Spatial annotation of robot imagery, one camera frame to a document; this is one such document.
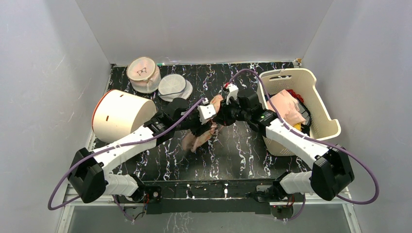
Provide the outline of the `peach patterned mesh laundry bag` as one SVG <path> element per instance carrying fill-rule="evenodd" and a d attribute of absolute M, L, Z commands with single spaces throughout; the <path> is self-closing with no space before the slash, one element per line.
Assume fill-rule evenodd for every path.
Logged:
<path fill-rule="evenodd" d="M 221 101 L 223 100 L 222 95 L 215 95 L 210 103 L 214 106 L 216 112 L 219 112 Z M 211 126 L 209 129 L 201 134 L 200 136 L 195 136 L 192 132 L 188 131 L 185 137 L 182 140 L 182 148 L 185 151 L 190 150 L 191 152 L 195 152 L 198 147 L 206 143 L 213 135 L 215 135 L 222 126 L 219 125 L 212 120 L 209 121 Z"/>

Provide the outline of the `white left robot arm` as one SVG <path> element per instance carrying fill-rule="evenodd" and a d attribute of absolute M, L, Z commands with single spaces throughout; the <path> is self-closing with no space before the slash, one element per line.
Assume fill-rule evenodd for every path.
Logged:
<path fill-rule="evenodd" d="M 127 136 L 93 151 L 78 150 L 67 179 L 83 203 L 94 202 L 102 195 L 123 195 L 139 202 L 145 196 L 142 181 L 132 175 L 113 174 L 112 170 L 173 138 L 176 131 L 207 131 L 216 113 L 213 104 L 205 98 L 192 107 L 187 100 L 175 98 Z"/>

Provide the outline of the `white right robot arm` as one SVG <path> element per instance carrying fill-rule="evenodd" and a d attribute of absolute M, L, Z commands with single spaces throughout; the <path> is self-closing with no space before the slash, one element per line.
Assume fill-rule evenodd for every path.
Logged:
<path fill-rule="evenodd" d="M 273 181 L 266 191 L 257 191 L 255 198 L 264 197 L 286 201 L 295 193 L 315 193 L 324 200 L 334 199 L 355 179 L 348 155 L 300 134 L 293 127 L 286 128 L 277 114 L 264 109 L 256 92 L 251 89 L 238 90 L 229 85 L 223 89 L 224 100 L 214 121 L 229 126 L 244 121 L 249 128 L 273 140 L 311 166 L 308 172 L 285 172 Z"/>

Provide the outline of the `white round mesh laundry bag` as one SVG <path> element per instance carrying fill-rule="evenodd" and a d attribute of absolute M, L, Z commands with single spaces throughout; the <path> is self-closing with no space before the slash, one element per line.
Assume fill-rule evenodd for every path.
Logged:
<path fill-rule="evenodd" d="M 172 102 L 175 98 L 187 100 L 192 91 L 192 84 L 182 75 L 169 74 L 161 79 L 157 95 L 164 101 Z"/>

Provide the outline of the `pink round mesh laundry bag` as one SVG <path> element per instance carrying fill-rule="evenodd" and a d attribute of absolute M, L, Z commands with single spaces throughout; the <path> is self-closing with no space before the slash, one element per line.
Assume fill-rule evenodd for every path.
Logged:
<path fill-rule="evenodd" d="M 126 75 L 132 87 L 139 93 L 152 93 L 161 81 L 160 69 L 149 57 L 139 57 L 127 68 Z"/>

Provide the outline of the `cream plastic laundry basket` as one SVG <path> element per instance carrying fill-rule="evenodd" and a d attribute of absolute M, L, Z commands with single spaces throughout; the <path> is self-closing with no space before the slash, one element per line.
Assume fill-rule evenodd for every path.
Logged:
<path fill-rule="evenodd" d="M 305 68 L 289 68 L 266 71 L 259 77 L 259 101 L 264 109 L 273 110 L 277 117 L 263 132 L 268 152 L 275 156 L 296 155 L 309 161 L 325 154 L 328 147 L 323 143 L 337 137 L 341 133 L 341 127 L 338 120 L 330 118 L 315 88 L 316 78 L 313 73 Z M 288 124 L 270 101 L 272 96 L 284 89 L 292 89 L 304 99 L 312 117 L 310 135 Z"/>

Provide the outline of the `pink garment in basket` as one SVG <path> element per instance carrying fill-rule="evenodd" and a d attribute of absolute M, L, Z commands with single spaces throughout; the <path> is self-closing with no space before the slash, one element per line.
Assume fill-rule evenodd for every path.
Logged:
<path fill-rule="evenodd" d="M 306 123 L 305 118 L 299 112 L 298 100 L 287 90 L 282 90 L 270 98 L 273 106 L 277 109 L 280 116 L 290 125 Z"/>

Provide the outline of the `red lace garment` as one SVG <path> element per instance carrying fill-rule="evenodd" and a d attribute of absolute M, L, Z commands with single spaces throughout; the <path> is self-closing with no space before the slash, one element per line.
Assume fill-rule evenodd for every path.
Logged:
<path fill-rule="evenodd" d="M 302 96 L 300 94 L 297 94 L 294 90 L 292 89 L 287 89 L 287 91 L 297 100 L 299 100 L 299 102 L 304 103 L 304 99 L 302 98 Z"/>

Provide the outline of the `yellow garment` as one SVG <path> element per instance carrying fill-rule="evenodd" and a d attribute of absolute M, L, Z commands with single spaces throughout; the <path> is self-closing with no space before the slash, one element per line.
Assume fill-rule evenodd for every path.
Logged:
<path fill-rule="evenodd" d="M 302 131 L 304 130 L 304 128 L 305 128 L 305 125 L 302 124 L 302 123 L 297 123 L 297 124 L 293 125 L 293 127 L 294 127 L 295 129 L 297 129 L 298 131 L 302 132 Z"/>

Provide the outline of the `cream cylindrical bin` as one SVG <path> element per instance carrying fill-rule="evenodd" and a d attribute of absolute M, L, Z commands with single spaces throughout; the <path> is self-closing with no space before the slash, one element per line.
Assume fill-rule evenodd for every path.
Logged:
<path fill-rule="evenodd" d="M 112 89 L 94 109 L 92 130 L 99 140 L 113 143 L 137 130 L 156 112 L 152 100 Z"/>

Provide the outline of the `grey black garment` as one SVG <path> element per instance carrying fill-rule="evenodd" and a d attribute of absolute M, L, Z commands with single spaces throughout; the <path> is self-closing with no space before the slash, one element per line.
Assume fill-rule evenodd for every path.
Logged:
<path fill-rule="evenodd" d="M 300 99 L 297 100 L 300 108 L 299 112 L 301 113 L 302 117 L 306 120 L 305 123 L 301 123 L 301 132 L 310 135 L 310 127 L 312 125 L 311 112 Z"/>

